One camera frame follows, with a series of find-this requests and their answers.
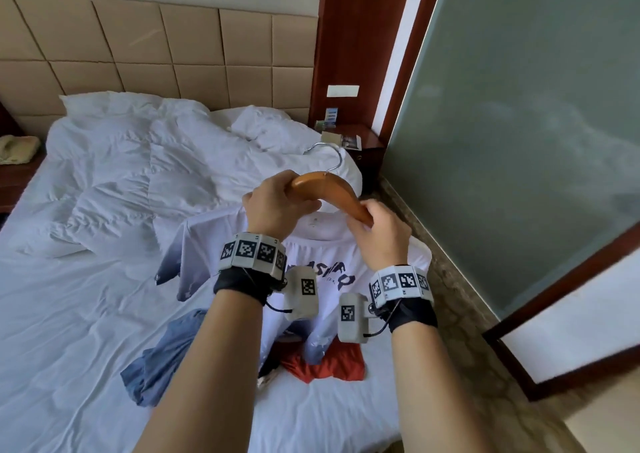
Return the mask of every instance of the telephone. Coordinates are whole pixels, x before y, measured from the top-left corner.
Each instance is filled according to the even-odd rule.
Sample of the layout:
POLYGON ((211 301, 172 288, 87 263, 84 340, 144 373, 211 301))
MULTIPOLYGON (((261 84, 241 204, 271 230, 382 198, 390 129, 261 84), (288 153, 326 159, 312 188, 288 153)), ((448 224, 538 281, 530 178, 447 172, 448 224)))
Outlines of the telephone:
POLYGON ((0 136, 0 165, 29 163, 39 147, 36 136, 0 136))

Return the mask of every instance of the nightstand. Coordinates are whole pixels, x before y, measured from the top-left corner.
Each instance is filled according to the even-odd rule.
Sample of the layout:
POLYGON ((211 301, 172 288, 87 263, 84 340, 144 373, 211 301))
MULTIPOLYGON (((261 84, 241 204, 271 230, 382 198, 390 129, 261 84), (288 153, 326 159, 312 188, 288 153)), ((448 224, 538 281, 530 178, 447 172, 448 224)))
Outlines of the nightstand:
POLYGON ((331 129, 325 129, 331 133, 343 136, 359 136, 362 140, 362 151, 348 149, 347 152, 356 162, 362 173, 362 193, 371 193, 376 188, 378 173, 382 166, 382 158, 385 156, 383 145, 376 134, 364 124, 337 124, 331 129))
POLYGON ((41 148, 29 163, 0 165, 0 214, 11 213, 44 157, 41 148))

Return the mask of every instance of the floor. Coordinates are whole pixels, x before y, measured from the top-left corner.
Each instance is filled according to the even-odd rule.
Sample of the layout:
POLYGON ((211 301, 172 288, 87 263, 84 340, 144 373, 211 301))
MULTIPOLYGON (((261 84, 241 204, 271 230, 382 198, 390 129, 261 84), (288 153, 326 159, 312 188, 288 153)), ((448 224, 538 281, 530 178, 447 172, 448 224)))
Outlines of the floor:
MULTIPOLYGON (((460 272, 444 255, 388 182, 380 182, 379 198, 403 216, 413 235, 433 252, 428 279, 435 297, 440 334, 471 394, 498 451, 505 453, 584 453, 564 419, 594 392, 571 392, 530 403, 481 333, 496 319, 460 272)), ((396 443, 387 453, 402 452, 396 443)))

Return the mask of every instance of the light switch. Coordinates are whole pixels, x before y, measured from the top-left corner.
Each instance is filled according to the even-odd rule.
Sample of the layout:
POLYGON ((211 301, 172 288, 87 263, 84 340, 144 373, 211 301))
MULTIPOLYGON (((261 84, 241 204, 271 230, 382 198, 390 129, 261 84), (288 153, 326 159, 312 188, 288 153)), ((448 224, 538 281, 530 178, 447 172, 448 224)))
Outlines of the light switch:
POLYGON ((330 85, 326 88, 327 97, 357 97, 359 85, 330 85))

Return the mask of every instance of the beige headboard panel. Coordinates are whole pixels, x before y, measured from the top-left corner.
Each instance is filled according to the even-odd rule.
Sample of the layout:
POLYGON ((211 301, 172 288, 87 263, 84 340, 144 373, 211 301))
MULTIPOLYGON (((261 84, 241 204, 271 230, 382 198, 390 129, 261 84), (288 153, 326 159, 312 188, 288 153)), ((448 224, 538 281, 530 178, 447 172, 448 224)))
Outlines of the beige headboard panel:
POLYGON ((124 0, 0 0, 0 101, 28 134, 61 94, 268 106, 306 123, 317 19, 124 0))

